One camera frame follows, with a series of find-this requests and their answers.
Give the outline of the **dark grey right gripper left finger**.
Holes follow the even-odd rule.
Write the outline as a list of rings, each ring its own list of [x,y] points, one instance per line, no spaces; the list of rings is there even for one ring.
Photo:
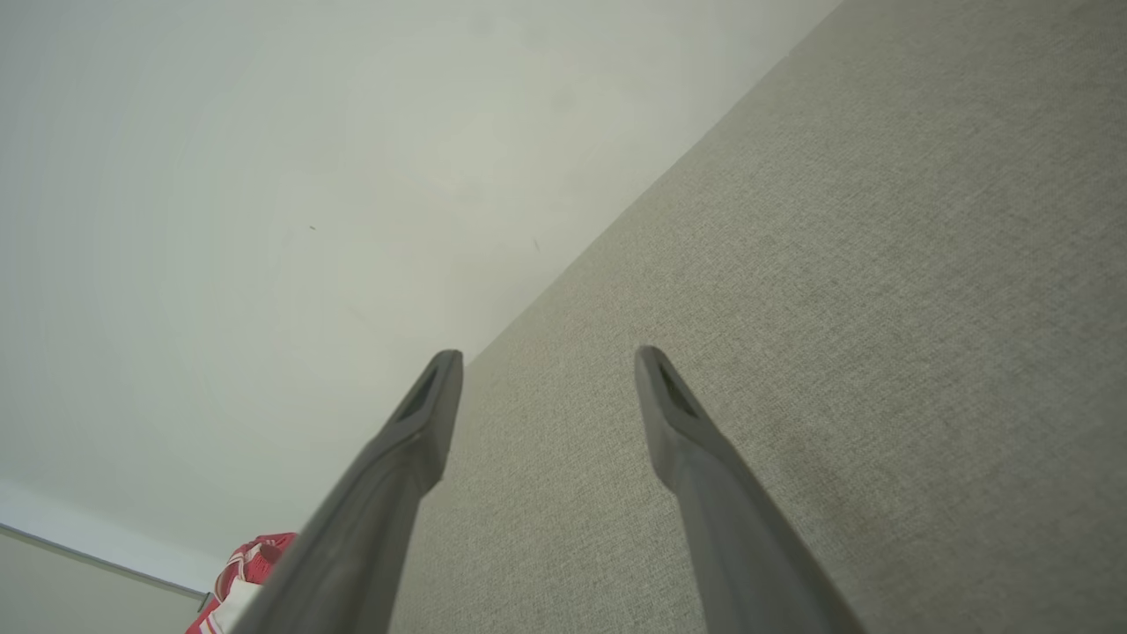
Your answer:
[[[238,633],[387,633],[420,502],[446,472],[463,386],[435,354],[282,554]]]

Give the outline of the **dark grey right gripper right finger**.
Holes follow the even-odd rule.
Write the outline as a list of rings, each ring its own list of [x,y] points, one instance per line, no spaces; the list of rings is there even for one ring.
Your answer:
[[[662,349],[635,356],[653,472],[677,500],[710,633],[861,633],[829,575]]]

